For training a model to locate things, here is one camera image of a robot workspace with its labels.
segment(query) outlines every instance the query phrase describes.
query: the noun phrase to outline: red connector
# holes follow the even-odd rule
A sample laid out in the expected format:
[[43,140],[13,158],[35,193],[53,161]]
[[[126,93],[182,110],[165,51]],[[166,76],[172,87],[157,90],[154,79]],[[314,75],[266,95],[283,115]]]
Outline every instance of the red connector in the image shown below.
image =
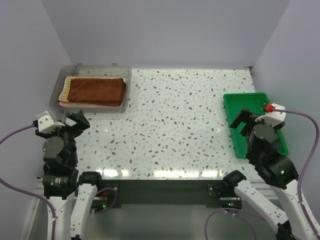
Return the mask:
[[272,113],[272,112],[273,112],[273,109],[275,109],[275,107],[272,106],[271,104],[267,104],[267,105],[265,105],[265,107],[264,107],[264,110],[265,110],[266,112],[268,112],[268,113]]

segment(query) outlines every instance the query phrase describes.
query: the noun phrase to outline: green tray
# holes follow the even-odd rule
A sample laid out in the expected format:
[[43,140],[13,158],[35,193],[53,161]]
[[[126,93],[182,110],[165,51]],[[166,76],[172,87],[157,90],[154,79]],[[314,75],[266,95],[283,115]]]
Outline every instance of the green tray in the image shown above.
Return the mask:
[[[259,115],[265,114],[262,110],[264,104],[269,104],[268,96],[263,92],[257,93],[229,93],[223,95],[226,118],[229,125],[235,120],[237,114],[243,108],[250,109],[251,112]],[[230,128],[234,151],[237,158],[246,158],[246,138],[240,134],[240,130],[245,126],[242,122],[237,129]],[[280,137],[279,153],[287,156],[288,148],[281,131],[277,132]]]

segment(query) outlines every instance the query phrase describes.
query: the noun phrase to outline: folded brown cloth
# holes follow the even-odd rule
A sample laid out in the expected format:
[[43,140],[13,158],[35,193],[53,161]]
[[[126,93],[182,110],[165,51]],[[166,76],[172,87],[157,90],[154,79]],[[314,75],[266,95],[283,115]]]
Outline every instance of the folded brown cloth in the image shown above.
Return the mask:
[[104,106],[121,105],[126,92],[123,78],[77,78],[71,79],[68,101],[92,103]]

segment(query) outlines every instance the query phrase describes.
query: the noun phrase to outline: clear plastic bin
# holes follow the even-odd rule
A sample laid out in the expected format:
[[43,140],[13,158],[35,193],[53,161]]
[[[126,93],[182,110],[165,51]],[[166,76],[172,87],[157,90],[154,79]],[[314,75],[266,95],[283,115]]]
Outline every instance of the clear plastic bin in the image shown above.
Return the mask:
[[[132,70],[129,66],[95,66],[95,65],[68,65],[61,69],[58,79],[56,81],[51,100],[50,107],[55,112],[60,113],[74,113],[79,110],[83,110],[85,113],[123,113],[128,105],[129,94],[130,94],[130,84],[131,84],[131,74]],[[103,106],[103,107],[63,107],[59,105],[59,95],[61,94],[66,77],[68,76],[81,76],[81,77],[118,77],[124,78],[126,89],[122,105],[119,107],[114,106]]]

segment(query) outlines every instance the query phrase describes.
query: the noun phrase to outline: terrazzo tabletop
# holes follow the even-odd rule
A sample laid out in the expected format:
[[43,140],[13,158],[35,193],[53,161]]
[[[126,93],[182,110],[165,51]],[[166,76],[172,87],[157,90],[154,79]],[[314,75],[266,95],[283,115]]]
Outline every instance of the terrazzo tabletop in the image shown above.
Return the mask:
[[233,170],[260,179],[236,158],[223,95],[254,92],[248,70],[133,69],[124,113],[86,113],[77,137],[79,174],[103,179],[219,180]]

